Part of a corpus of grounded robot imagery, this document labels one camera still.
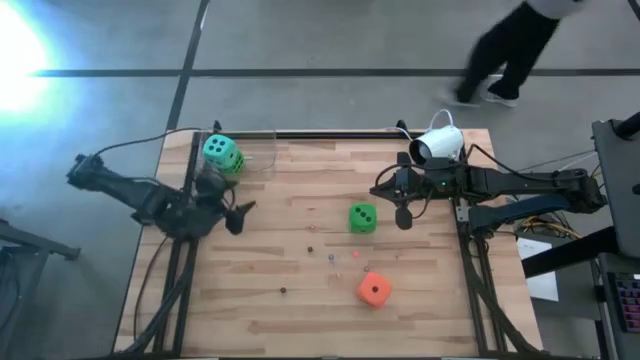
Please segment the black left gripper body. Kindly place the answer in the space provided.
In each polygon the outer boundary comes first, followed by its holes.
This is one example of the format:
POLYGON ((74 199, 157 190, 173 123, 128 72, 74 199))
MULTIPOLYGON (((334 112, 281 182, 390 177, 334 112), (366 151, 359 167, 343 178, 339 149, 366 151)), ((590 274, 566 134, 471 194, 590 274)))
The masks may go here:
POLYGON ((195 179, 195 213, 190 219, 189 237, 208 235, 222 219, 232 235, 243 231, 245 206, 235 204, 237 181, 228 180, 219 173, 200 173, 195 179))

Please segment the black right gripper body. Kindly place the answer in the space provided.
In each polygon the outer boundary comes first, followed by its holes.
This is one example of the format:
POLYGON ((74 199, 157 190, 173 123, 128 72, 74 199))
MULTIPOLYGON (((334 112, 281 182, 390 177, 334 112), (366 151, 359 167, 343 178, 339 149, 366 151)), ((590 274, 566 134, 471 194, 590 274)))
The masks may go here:
POLYGON ((434 158, 424 164, 415 164, 406 152, 397 154, 398 169, 394 173, 395 222, 401 230, 409 230, 416 218, 409 210, 413 201, 424 202, 422 212, 437 192, 447 192, 443 185, 451 177, 453 161, 434 158))

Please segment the large teal foam die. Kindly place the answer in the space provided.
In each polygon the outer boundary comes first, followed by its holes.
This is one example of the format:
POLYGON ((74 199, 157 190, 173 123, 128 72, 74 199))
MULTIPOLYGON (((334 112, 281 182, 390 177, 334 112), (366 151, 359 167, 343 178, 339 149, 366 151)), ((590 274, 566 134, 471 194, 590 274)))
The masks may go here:
POLYGON ((205 141, 202 153, 212 166, 222 170, 235 168, 242 160, 236 142, 221 134, 211 135, 205 141))

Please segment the large orange foam die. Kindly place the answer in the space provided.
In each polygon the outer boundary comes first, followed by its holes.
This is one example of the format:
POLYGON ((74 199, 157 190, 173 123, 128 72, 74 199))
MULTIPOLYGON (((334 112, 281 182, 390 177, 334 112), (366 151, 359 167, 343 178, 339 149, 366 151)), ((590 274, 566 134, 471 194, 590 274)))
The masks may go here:
POLYGON ((373 308, 381 308, 392 292, 391 283, 382 275, 368 272, 356 290, 359 300, 373 308))

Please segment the clear plastic box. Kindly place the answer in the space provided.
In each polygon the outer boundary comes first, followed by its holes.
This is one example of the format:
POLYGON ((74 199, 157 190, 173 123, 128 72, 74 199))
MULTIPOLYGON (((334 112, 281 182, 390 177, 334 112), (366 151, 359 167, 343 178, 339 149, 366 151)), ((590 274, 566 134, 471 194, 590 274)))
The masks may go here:
POLYGON ((228 180, 239 181, 243 176, 269 171, 278 154, 277 133, 274 129, 258 131, 199 131, 197 162, 201 173, 219 173, 228 180), (202 149, 205 141, 213 134, 221 134, 234 140, 239 151, 244 155, 245 166, 240 174, 229 174, 226 170, 212 166, 204 159, 202 149))

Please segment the white paper sheet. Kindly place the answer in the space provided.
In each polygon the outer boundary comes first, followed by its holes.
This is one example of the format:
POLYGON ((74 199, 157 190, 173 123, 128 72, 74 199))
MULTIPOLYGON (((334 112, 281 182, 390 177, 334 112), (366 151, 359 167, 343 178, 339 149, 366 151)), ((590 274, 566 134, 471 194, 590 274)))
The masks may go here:
MULTIPOLYGON (((552 245, 546 242, 519 237, 517 240, 518 253, 522 260, 550 250, 552 245)), ((532 298, 558 302, 559 294, 555 272, 530 277, 526 279, 529 294, 532 298)))

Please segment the black cart leg bar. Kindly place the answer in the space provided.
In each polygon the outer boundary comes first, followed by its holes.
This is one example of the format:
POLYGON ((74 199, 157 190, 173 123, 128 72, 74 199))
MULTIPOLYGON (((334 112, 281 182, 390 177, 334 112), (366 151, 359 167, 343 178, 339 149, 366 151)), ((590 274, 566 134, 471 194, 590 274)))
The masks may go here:
POLYGON ((590 261, 602 253, 618 251, 616 230, 610 226, 528 257, 522 261, 522 266, 525 277, 531 278, 590 261))

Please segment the person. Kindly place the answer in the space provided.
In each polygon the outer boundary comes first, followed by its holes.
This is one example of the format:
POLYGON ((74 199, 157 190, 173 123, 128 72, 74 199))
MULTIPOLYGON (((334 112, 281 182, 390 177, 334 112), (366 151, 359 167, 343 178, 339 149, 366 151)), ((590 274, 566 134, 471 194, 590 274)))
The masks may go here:
POLYGON ((503 75, 486 89, 485 100, 507 107, 516 105, 540 55, 561 21, 582 10, 589 0, 523 0, 475 44, 450 99, 472 106, 480 85, 502 67, 503 75))

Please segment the grey metal stand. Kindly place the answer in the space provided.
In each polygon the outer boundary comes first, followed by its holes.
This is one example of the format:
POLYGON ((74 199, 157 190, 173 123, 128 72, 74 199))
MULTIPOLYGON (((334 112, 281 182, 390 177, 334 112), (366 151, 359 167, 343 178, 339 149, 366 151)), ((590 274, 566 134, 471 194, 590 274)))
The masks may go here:
POLYGON ((13 227, 0 219, 0 360, 32 301, 50 255, 74 261, 81 249, 13 227))

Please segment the dark grey equipment cart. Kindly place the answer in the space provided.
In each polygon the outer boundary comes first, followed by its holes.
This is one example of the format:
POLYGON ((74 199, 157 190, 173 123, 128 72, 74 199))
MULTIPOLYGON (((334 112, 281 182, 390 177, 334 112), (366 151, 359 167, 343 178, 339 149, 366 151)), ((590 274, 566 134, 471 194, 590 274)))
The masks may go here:
POLYGON ((619 250, 640 259, 640 112, 592 131, 619 250))

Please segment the backlit keyboard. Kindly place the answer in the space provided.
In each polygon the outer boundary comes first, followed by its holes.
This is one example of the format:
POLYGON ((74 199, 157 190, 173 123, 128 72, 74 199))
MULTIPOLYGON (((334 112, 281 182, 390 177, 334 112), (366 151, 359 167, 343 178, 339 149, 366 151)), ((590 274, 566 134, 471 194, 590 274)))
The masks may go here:
POLYGON ((614 273, 613 293, 623 331, 640 334, 640 275, 614 273))

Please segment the black aluminium table frame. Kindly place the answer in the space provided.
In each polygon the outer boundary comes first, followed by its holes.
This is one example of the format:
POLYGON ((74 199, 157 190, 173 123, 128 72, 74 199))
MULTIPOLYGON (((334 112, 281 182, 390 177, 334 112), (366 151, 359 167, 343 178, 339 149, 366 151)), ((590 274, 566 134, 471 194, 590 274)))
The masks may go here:
POLYGON ((163 355, 474 357, 510 348, 488 309, 468 294, 448 202, 429 203, 425 212, 413 204, 416 220, 402 231, 392 204, 376 200, 376 230, 350 232, 351 206, 370 201, 375 178, 406 148, 400 134, 276 133, 275 165, 237 187, 238 202, 256 202, 241 234, 218 225, 196 244, 172 244, 144 230, 116 349, 141 334, 187 262, 195 265, 192 281, 151 342, 163 355), (356 296, 365 266, 392 285, 381 308, 356 296))

